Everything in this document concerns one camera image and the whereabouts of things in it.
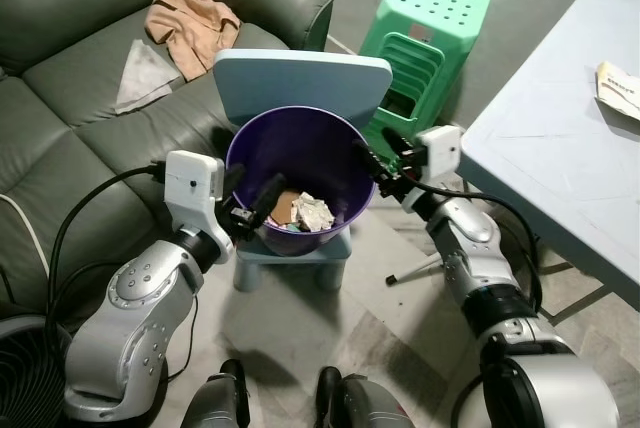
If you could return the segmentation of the robot's leg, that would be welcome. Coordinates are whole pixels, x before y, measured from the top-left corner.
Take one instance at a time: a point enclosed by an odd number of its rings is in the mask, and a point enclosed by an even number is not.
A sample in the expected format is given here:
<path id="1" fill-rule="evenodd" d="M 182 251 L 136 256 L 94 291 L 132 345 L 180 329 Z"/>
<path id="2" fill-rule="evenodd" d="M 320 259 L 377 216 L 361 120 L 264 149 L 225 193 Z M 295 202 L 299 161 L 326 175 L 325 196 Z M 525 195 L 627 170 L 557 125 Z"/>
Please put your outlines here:
<path id="1" fill-rule="evenodd" d="M 227 359 L 195 392 L 180 428 L 247 428 L 250 393 L 239 359 Z"/>
<path id="2" fill-rule="evenodd" d="M 324 367 L 317 376 L 315 428 L 415 428 L 387 388 L 361 374 Z"/>

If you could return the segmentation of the light blue small chair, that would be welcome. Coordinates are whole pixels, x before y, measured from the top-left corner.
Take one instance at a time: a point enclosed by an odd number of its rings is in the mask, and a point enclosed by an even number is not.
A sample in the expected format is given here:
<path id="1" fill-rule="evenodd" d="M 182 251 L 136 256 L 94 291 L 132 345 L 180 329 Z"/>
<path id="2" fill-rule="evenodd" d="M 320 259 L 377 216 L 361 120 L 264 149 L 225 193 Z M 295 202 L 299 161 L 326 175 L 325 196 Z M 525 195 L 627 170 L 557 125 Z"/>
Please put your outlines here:
<path id="1" fill-rule="evenodd" d="M 227 49 L 216 56 L 212 76 L 225 116 L 238 131 L 261 113 L 291 105 L 337 114 L 360 131 L 372 120 L 389 89 L 392 68 L 376 57 L 315 50 Z M 352 254 L 351 224 L 319 249 L 301 256 L 282 256 L 266 248 L 259 237 L 260 227 L 252 240 L 238 248 L 234 286 L 252 292 L 260 286 L 268 265 L 310 264 L 315 265 L 317 285 L 337 291 Z"/>

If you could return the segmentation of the grey-green leather sofa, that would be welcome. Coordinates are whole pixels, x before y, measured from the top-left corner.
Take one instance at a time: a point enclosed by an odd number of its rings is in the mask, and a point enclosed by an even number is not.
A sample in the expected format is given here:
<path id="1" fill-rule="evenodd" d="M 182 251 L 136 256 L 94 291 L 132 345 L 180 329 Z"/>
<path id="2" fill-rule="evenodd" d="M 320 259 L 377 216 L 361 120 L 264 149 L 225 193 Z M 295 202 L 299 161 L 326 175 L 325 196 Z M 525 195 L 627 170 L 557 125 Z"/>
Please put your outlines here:
<path id="1" fill-rule="evenodd" d="M 152 0 L 0 0 L 0 303 L 45 313 L 47 262 L 59 313 L 101 303 L 110 269 L 172 227 L 163 187 L 136 169 L 173 150 L 220 158 L 236 126 L 211 75 L 114 113 Z M 218 0 L 238 48 L 321 50 L 334 0 Z"/>

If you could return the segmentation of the brown cardboard scrap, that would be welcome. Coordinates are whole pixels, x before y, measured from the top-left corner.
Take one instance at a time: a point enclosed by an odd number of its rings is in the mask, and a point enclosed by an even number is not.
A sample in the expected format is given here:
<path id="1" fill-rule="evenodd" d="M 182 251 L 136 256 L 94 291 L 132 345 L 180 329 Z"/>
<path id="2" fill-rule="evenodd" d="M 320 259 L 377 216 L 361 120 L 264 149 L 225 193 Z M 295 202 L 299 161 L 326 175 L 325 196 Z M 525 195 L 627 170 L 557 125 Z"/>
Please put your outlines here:
<path id="1" fill-rule="evenodd" d="M 276 198 L 275 207 L 271 209 L 270 221 L 275 226 L 287 227 L 296 222 L 294 213 L 294 200 L 300 198 L 301 191 L 285 189 Z"/>

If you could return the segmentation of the purple plastic rubbish bin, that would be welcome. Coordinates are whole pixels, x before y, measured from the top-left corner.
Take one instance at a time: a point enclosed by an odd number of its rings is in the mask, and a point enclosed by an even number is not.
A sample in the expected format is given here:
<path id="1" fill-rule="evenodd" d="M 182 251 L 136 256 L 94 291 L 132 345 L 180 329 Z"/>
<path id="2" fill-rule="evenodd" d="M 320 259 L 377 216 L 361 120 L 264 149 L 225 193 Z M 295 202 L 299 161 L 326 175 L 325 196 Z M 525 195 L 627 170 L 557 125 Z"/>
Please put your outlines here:
<path id="1" fill-rule="evenodd" d="M 285 186 L 325 201 L 335 217 L 330 230 L 291 232 L 264 224 L 259 237 L 282 256 L 319 249 L 360 217 L 376 194 L 374 180 L 356 146 L 365 137 L 352 123 L 323 109 L 291 105 L 253 117 L 230 141 L 229 166 L 243 166 L 233 190 L 243 207 L 255 201 L 266 182 L 282 175 Z"/>

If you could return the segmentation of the crumpled white paper ball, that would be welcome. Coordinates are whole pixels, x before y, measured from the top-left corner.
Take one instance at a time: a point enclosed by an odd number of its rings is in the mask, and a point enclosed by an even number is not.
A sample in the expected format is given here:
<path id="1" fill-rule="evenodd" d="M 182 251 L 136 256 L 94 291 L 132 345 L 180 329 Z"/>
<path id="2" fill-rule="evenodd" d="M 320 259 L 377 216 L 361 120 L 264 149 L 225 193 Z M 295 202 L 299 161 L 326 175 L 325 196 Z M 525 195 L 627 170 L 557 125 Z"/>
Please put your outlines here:
<path id="1" fill-rule="evenodd" d="M 300 192 L 291 201 L 289 216 L 291 216 L 291 222 L 285 224 L 285 227 L 298 232 L 332 230 L 337 219 L 324 200 L 314 198 L 307 192 Z"/>

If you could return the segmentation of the light blue folding table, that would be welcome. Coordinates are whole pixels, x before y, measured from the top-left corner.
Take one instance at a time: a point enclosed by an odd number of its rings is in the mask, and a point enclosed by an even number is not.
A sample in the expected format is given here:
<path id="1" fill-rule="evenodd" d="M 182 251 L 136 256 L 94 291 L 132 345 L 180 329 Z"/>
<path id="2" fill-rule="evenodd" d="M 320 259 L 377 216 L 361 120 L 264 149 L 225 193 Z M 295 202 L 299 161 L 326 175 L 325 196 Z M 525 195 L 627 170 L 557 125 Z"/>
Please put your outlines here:
<path id="1" fill-rule="evenodd" d="M 596 67 L 639 71 L 640 0 L 573 0 L 468 126 L 460 176 L 630 306 L 640 294 L 639 123 L 596 100 Z"/>

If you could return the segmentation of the robot's right leg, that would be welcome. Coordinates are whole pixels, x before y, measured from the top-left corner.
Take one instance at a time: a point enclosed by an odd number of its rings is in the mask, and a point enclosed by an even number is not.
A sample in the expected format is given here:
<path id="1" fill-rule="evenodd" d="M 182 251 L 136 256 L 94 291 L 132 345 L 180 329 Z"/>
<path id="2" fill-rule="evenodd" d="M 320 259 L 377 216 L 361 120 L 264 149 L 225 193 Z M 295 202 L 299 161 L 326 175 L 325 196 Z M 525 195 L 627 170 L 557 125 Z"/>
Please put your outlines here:
<path id="1" fill-rule="evenodd" d="M 317 376 L 315 428 L 415 428 L 387 388 L 361 374 L 324 367 Z"/>

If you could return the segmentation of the beige crumpled garment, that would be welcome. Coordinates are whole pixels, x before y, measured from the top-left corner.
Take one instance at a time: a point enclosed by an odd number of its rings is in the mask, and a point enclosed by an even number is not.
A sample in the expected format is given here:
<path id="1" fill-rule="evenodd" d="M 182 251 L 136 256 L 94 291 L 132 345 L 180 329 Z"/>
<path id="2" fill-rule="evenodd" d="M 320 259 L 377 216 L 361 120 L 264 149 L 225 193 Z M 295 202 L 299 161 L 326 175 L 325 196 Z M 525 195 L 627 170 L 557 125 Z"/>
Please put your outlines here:
<path id="1" fill-rule="evenodd" d="M 187 82 L 204 76 L 220 50 L 233 47 L 241 18 L 218 0 L 152 0 L 145 31 L 165 45 Z"/>

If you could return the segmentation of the grey metal table leg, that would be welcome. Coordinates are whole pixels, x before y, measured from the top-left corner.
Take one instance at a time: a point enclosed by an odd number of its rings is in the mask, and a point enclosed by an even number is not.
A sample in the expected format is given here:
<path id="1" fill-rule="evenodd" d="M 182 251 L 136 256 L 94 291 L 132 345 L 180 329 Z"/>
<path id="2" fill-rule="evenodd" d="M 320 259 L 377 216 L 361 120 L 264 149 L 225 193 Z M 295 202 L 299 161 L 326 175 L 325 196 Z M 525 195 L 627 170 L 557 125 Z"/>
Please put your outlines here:
<path id="1" fill-rule="evenodd" d="M 430 269 L 438 267 L 440 263 L 442 263 L 442 256 L 440 256 L 439 253 L 428 255 L 428 258 L 419 265 L 416 265 L 415 268 L 398 274 L 389 274 L 388 277 L 385 277 L 385 286 L 396 286 L 399 282 L 415 280 L 415 278 L 420 277 L 421 274 L 428 274 Z"/>

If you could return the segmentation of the robot's left leg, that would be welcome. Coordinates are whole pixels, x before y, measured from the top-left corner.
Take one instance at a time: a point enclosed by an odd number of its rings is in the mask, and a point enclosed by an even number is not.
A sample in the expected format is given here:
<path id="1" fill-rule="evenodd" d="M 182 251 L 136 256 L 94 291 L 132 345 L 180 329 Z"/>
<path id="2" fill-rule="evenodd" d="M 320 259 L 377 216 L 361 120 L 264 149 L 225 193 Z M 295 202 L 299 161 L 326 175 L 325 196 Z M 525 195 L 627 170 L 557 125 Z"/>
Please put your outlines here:
<path id="1" fill-rule="evenodd" d="M 250 393 L 239 359 L 227 359 L 195 392 L 180 428 L 247 428 Z"/>

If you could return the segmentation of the grey triangular cloth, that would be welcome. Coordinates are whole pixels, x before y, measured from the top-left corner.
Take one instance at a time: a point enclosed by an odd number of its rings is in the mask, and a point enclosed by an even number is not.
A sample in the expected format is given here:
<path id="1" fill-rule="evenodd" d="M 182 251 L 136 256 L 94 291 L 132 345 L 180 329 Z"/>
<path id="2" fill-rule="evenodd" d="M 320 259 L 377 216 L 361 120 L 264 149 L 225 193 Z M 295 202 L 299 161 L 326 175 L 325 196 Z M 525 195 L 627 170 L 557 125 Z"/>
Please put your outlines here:
<path id="1" fill-rule="evenodd" d="M 115 114 L 137 111 L 172 93 L 172 84 L 180 72 L 150 44 L 134 39 L 125 58 L 124 70 L 114 104 Z"/>

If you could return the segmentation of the crumpled printed paper sheet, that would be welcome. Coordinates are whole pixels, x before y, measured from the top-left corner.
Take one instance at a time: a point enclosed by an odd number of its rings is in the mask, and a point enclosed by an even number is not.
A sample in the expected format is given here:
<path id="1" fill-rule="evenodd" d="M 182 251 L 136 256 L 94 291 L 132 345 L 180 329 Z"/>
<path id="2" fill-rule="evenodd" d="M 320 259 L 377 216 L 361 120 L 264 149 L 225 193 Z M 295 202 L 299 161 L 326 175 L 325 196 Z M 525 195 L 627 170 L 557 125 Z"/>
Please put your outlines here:
<path id="1" fill-rule="evenodd" d="M 596 67 L 596 95 L 598 102 L 631 120 L 640 120 L 640 79 L 611 62 Z"/>

